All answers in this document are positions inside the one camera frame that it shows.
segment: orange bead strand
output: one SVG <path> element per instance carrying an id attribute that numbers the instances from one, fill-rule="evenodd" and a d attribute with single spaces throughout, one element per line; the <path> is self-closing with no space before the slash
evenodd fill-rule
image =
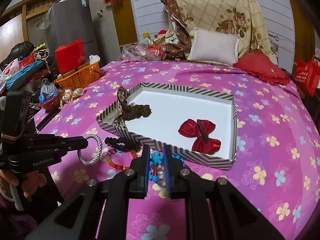
<path id="1" fill-rule="evenodd" d="M 135 159 L 135 158 L 138 157 L 136 151 L 130 150 L 129 152 L 130 152 L 130 154 L 131 154 L 131 156 L 132 156 L 133 159 Z M 123 166 L 123 165 L 115 164 L 115 163 L 112 161 L 112 159 L 111 159 L 110 156 L 107 156 L 106 160 L 107 160 L 107 163 L 108 163 L 112 168 L 115 168 L 116 170 L 125 171 L 125 170 L 127 170 L 127 169 L 130 168 L 129 166 Z"/>

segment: black hair tie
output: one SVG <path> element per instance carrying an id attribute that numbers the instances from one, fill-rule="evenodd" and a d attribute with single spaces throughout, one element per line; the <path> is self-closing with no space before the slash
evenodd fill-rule
<path id="1" fill-rule="evenodd" d="M 104 142 L 113 147 L 113 148 L 116 148 L 118 151 L 121 151 L 121 152 L 128 152 L 130 150 L 134 150 L 134 151 L 138 151 L 140 149 L 140 143 L 138 142 L 133 142 L 133 141 L 130 141 L 126 138 L 123 138 L 123 137 L 119 137 L 118 139 L 116 138 L 113 138 L 113 137 L 107 137 Z"/>

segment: red cushion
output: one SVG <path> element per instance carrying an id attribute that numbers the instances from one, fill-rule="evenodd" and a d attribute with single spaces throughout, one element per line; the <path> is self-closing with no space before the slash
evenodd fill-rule
<path id="1" fill-rule="evenodd" d="M 243 55 L 233 66 L 272 85 L 287 85 L 290 82 L 285 72 L 260 51 Z"/>

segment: red bow hair clip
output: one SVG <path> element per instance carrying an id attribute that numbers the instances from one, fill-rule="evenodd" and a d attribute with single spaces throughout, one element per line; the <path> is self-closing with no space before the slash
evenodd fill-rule
<path id="1" fill-rule="evenodd" d="M 211 155 L 220 150 L 221 147 L 219 140 L 208 137 L 215 128 L 216 125 L 208 120 L 197 120 L 195 122 L 188 119 L 180 126 L 178 133 L 189 138 L 196 137 L 192 150 Z"/>

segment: pink floral bedsheet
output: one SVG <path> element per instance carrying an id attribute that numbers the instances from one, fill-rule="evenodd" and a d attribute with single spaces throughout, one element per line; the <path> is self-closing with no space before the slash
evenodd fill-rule
<path id="1" fill-rule="evenodd" d="M 93 133 L 102 141 L 113 136 L 100 129 L 96 117 L 116 100 L 121 85 L 129 89 L 138 82 L 158 82 L 232 93 L 237 104 L 236 162 L 229 171 L 187 164 L 202 178 L 226 177 L 285 239 L 300 233 L 320 199 L 320 137 L 292 82 L 272 86 L 234 68 L 193 63 L 111 62 L 101 70 L 105 75 L 65 105 L 42 133 Z M 45 115 L 40 111 L 36 123 Z M 96 146 L 90 140 L 84 157 L 91 158 Z M 113 157 L 121 165 L 129 165 L 131 159 L 126 153 Z M 105 157 L 84 166 L 76 152 L 70 152 L 50 172 L 67 198 L 89 178 L 111 179 L 117 171 Z M 185 239 L 184 201 L 168 199 L 164 188 L 150 182 L 145 200 L 130 200 L 127 239 Z"/>

